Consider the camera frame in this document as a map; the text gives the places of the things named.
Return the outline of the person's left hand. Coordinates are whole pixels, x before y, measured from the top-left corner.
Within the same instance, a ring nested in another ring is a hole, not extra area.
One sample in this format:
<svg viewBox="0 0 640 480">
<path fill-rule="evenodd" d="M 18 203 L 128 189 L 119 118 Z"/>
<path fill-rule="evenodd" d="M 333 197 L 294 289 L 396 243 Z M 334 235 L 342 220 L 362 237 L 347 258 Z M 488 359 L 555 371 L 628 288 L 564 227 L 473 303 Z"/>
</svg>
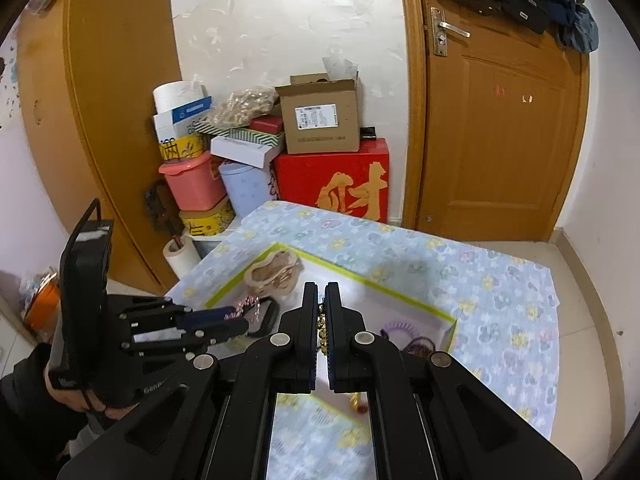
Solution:
<svg viewBox="0 0 640 480">
<path fill-rule="evenodd" d="M 49 377 L 49 367 L 46 366 L 43 372 L 43 380 L 46 384 L 47 392 L 56 402 L 66 405 L 76 412 L 100 413 L 108 419 L 119 420 L 134 410 L 137 405 L 130 405 L 126 408 L 113 408 L 105 405 L 92 390 L 60 390 L 55 389 Z"/>
</svg>

